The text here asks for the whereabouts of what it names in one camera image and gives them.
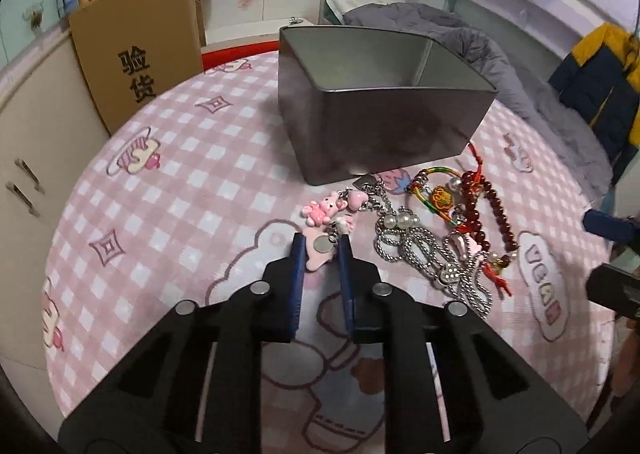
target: cabinet handle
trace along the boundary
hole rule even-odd
[[[42,185],[40,185],[40,180],[33,173],[33,170],[30,169],[30,167],[27,165],[27,163],[24,160],[22,160],[21,158],[16,158],[14,163],[18,166],[18,168],[20,168],[23,171],[25,171],[29,175],[29,177],[33,180],[33,182],[35,183],[33,188],[36,189],[41,194],[44,194],[44,189],[42,188]]]
[[[39,217],[40,214],[38,213],[38,211],[35,208],[33,208],[33,203],[31,203],[29,201],[27,196],[25,196],[22,193],[22,191],[20,189],[18,189],[18,187],[14,183],[7,183],[6,187],[11,192],[13,192],[16,196],[18,196],[18,198],[20,198],[25,205],[27,205],[27,207],[29,208],[29,214],[31,214],[32,216]]]

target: gray comforter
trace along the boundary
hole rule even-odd
[[[593,131],[558,101],[555,91],[493,40],[454,14],[425,4],[366,4],[344,15],[350,26],[425,34],[457,53],[498,90],[497,99],[546,140],[590,202],[609,189],[612,169]]]

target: silver chain necklace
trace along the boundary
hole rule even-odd
[[[370,196],[360,210],[375,211],[379,216],[374,248],[382,259],[391,263],[403,260],[432,280],[436,288],[465,302],[482,318],[489,315],[493,299],[479,280],[488,252],[471,254],[469,238],[457,230],[438,242],[432,232],[420,226],[420,218],[411,210],[406,207],[394,210],[381,179],[366,182],[363,178],[356,186]],[[398,254],[388,253],[383,244],[396,248]]]

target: metal screw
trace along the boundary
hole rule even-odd
[[[175,312],[178,315],[188,315],[196,309],[196,303],[193,300],[181,300],[175,305]]]
[[[265,293],[269,293],[271,289],[271,284],[264,280],[257,280],[251,285],[251,293],[254,295],[264,295]]]
[[[449,313],[455,315],[456,317],[462,317],[466,315],[467,307],[463,302],[455,301],[449,304]]]
[[[387,295],[391,294],[393,289],[394,288],[386,282],[377,282],[373,285],[372,291],[380,297],[386,297]]]

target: red string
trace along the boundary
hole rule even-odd
[[[486,263],[484,264],[484,266],[482,267],[482,271],[489,279],[491,279],[491,281],[495,284],[495,287],[498,289],[498,291],[504,290],[509,297],[513,297],[513,293],[511,293],[511,290],[509,289],[509,285],[507,284],[507,281],[505,281],[503,278],[499,277],[498,275],[495,275],[494,271],[491,269],[491,267],[488,264]]]
[[[476,150],[476,146],[474,144],[469,142],[468,145],[469,149],[471,150],[471,154],[474,155],[474,158],[476,158],[476,161],[478,162],[478,170],[476,170],[476,173],[474,174],[474,183],[480,183],[480,177],[482,176],[482,158],[478,154],[478,151]]]

